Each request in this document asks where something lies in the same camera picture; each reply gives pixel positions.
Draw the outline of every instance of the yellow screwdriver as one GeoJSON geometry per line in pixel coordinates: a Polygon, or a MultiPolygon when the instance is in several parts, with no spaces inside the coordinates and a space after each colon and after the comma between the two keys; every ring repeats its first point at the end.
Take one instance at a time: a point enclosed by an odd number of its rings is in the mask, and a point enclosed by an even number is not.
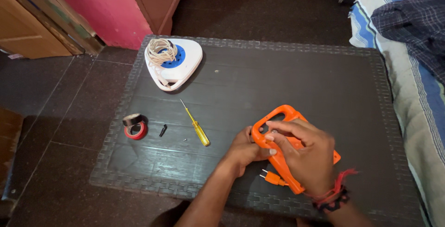
{"type": "Polygon", "coordinates": [[[196,134],[199,137],[199,139],[201,139],[201,142],[203,143],[204,146],[207,146],[210,144],[209,139],[207,138],[206,134],[204,133],[203,129],[199,126],[199,124],[197,123],[197,121],[193,118],[192,114],[190,114],[189,109],[187,109],[186,105],[184,104],[184,102],[181,100],[182,105],[184,105],[184,108],[186,108],[187,113],[189,114],[190,118],[193,121],[193,127],[195,128],[196,134]]]}

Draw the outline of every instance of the bed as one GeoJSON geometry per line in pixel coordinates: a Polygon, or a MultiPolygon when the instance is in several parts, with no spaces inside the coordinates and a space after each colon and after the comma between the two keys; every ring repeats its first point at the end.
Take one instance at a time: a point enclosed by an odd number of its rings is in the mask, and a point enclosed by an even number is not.
{"type": "Polygon", "coordinates": [[[408,54],[405,43],[382,37],[370,17],[382,5],[399,0],[356,0],[349,17],[349,42],[376,48],[385,59],[409,168],[424,202],[427,226],[445,226],[444,86],[408,54]]]}

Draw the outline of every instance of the plaid cloth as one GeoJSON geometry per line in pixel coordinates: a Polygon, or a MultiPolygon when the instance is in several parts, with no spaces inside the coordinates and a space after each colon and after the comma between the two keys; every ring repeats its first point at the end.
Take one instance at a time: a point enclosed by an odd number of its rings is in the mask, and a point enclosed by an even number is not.
{"type": "Polygon", "coordinates": [[[445,84],[445,0],[401,0],[374,10],[382,36],[405,42],[410,57],[445,84]]]}

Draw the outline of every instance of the dark table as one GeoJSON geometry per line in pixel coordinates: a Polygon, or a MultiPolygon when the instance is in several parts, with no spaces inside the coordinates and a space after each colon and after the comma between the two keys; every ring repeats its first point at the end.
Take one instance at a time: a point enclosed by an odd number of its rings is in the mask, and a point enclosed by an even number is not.
{"type": "MultiPolygon", "coordinates": [[[[201,44],[202,62],[181,88],[166,93],[156,87],[144,60],[144,49],[154,37],[146,36],[137,54],[92,184],[194,198],[235,134],[288,104],[336,138],[342,156],[337,171],[360,172],[348,177],[347,186],[363,212],[379,226],[424,225],[376,50],[185,37],[201,44]],[[210,146],[197,138],[179,98],[210,146]],[[137,112],[148,117],[149,131],[134,141],[125,137],[121,120],[137,112]],[[161,138],[164,124],[168,129],[161,138]]],[[[262,169],[275,171],[268,161],[249,165],[235,181],[228,205],[322,217],[305,196],[265,182],[259,176],[262,169]]]]}

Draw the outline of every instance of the orange extension board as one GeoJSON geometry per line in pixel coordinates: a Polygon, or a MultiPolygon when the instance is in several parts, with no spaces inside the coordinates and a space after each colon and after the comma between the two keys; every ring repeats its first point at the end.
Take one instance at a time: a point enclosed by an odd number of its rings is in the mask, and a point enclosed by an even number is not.
{"type": "MultiPolygon", "coordinates": [[[[277,172],[280,174],[281,178],[285,180],[288,184],[291,190],[295,194],[300,194],[304,191],[304,188],[300,185],[295,178],[292,177],[291,172],[289,171],[289,167],[287,167],[287,164],[284,160],[283,153],[281,152],[281,149],[278,147],[277,144],[275,144],[272,141],[268,141],[266,143],[266,139],[264,136],[267,133],[270,133],[270,130],[262,134],[259,132],[259,128],[265,124],[266,121],[270,120],[272,117],[276,116],[277,114],[283,113],[285,118],[283,121],[292,121],[294,119],[301,119],[307,122],[306,118],[303,117],[298,111],[296,111],[292,106],[290,105],[281,105],[280,107],[273,110],[271,113],[269,113],[267,116],[265,116],[260,121],[256,122],[254,124],[252,129],[252,137],[259,146],[262,148],[273,148],[277,150],[277,153],[274,156],[269,157],[270,163],[275,167],[277,172]]],[[[298,140],[295,137],[287,137],[289,142],[294,146],[295,149],[303,148],[304,146],[301,144],[301,141],[298,140]]],[[[340,155],[334,150],[334,164],[336,164],[341,159],[340,155]]]]}

